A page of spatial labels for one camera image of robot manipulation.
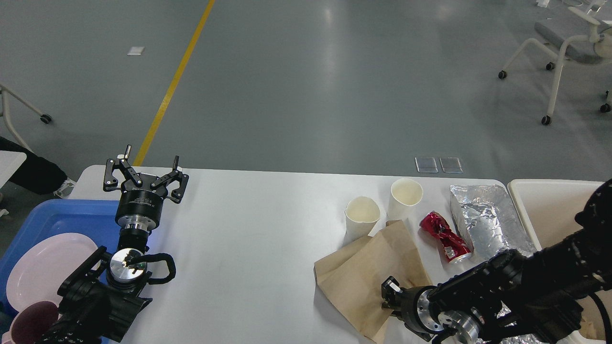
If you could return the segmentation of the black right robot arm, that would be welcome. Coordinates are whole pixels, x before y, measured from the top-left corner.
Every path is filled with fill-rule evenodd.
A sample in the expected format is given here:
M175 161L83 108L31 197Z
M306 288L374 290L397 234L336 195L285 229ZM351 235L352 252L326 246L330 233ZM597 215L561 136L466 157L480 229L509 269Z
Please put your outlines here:
M575 221L581 229L531 257L508 249L436 286L403 288L393 277L381 285L382 307L424 341L453 337L499 344L534 335L555 344L580 329L591 298L601 314L605 342L611 320L599 291L611 289L611 182L591 194Z

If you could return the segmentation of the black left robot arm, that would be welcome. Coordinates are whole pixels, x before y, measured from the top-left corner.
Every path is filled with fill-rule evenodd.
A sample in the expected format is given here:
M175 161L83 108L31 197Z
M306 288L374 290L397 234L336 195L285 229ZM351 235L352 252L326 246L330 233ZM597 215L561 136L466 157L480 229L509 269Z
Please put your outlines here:
M175 156L171 171L156 176L137 172L124 154L107 159L103 190L119 190L115 222L120 236L115 252L97 248L58 289L59 318L38 343L100 344L103 338L121 342L136 316L151 303L140 293L147 285L161 285L176 276L168 253L149 253L147 240L160 225L164 200L179 204L189 176Z

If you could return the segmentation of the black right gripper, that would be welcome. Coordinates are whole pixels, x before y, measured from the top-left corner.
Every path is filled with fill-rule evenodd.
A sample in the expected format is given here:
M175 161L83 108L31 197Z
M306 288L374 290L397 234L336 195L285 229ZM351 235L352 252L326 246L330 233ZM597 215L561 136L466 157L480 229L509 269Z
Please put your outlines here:
M401 318L404 326L416 335L437 335L441 325L430 311L428 295L435 287L400 287L394 276L381 284L381 308L391 310L391 316Z

